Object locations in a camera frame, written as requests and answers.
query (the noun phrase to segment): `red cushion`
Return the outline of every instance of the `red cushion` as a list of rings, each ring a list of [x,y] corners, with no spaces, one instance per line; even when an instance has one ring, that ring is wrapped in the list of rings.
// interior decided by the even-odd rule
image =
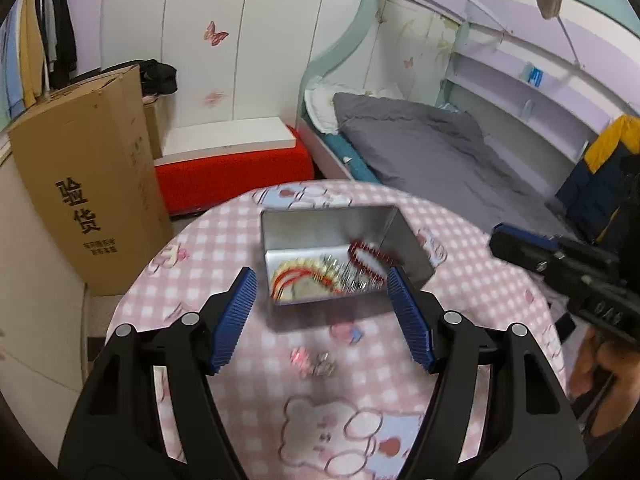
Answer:
[[[210,156],[156,166],[156,176],[170,215],[206,210],[257,187],[311,180],[311,157],[300,140],[283,150]]]

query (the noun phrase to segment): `blue box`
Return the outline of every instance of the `blue box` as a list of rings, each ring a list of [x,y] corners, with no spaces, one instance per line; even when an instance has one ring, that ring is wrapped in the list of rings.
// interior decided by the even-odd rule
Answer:
[[[529,74],[529,84],[535,86],[536,88],[540,88],[540,83],[542,83],[542,75],[542,70],[533,67],[533,69],[531,70],[531,74]]]

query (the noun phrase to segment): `human hand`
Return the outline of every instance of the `human hand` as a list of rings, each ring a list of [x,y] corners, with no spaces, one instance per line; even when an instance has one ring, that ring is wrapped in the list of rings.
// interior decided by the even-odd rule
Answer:
[[[640,353],[613,340],[600,345],[593,328],[582,340],[569,380],[572,396],[577,398],[591,390],[597,365],[613,372],[616,382],[598,409],[591,428],[593,436],[601,436],[622,426],[640,399]]]

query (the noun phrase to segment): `white cabinet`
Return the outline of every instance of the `white cabinet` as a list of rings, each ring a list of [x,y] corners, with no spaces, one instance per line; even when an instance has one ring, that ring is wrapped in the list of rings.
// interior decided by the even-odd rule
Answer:
[[[24,431],[54,465],[78,393],[0,350],[0,391]]]
[[[0,166],[0,201],[0,352],[79,391],[84,283],[31,205],[12,156]]]

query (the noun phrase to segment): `pink tablecloth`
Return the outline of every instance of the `pink tablecloth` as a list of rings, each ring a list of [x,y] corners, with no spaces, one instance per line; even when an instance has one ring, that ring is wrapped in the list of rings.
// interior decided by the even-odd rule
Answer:
[[[265,207],[396,204],[437,266],[425,286],[446,309],[482,326],[529,327],[564,385],[556,330],[526,273],[493,259],[488,236],[427,200],[373,184],[324,181],[285,184],[245,193],[206,212],[174,238],[120,301],[109,335],[121,323],[137,330],[171,324],[227,290],[242,266],[261,279],[262,293],[248,317],[231,362],[209,378],[216,405],[242,466],[252,480],[395,478],[430,402],[435,378],[412,362],[393,313],[329,327],[274,333],[262,319],[266,277],[259,213]],[[351,333],[362,338],[351,342]],[[289,361],[293,348],[328,351],[337,362],[330,378],[302,379]],[[184,459],[166,373],[156,373],[167,450]],[[478,452],[488,371],[478,372],[476,398],[460,460]]]

